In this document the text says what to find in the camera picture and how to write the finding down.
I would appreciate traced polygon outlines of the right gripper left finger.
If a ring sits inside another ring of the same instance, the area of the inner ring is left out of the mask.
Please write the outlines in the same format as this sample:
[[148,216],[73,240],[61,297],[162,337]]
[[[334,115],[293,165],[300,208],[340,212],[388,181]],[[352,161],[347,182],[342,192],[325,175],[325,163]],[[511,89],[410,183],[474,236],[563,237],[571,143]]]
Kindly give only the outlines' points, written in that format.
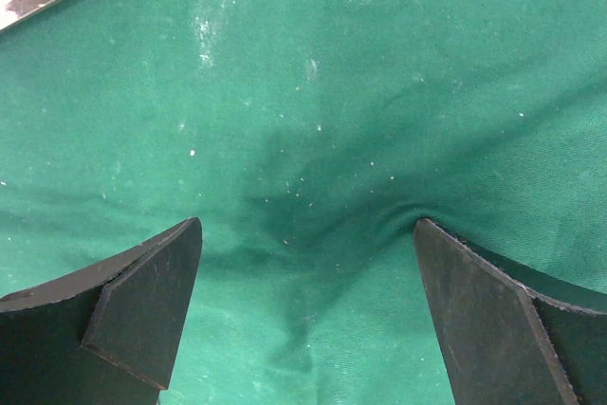
[[202,249],[198,218],[1,299],[4,404],[156,404]]

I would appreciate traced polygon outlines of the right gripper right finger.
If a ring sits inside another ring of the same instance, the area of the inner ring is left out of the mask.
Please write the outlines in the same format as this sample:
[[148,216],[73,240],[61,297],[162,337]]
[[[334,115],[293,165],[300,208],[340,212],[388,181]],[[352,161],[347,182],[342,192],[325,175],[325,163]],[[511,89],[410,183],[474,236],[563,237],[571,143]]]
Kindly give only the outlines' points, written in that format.
[[606,296],[428,218],[414,248],[457,404],[603,404]]

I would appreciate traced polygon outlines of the green surgical cloth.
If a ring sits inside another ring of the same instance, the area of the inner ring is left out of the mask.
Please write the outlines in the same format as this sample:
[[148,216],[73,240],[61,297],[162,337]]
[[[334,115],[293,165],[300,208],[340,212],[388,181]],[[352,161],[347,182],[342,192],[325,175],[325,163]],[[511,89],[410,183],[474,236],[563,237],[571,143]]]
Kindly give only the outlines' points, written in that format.
[[1,290],[196,216],[166,404],[449,404],[415,221],[606,288],[606,0],[64,0],[1,36]]

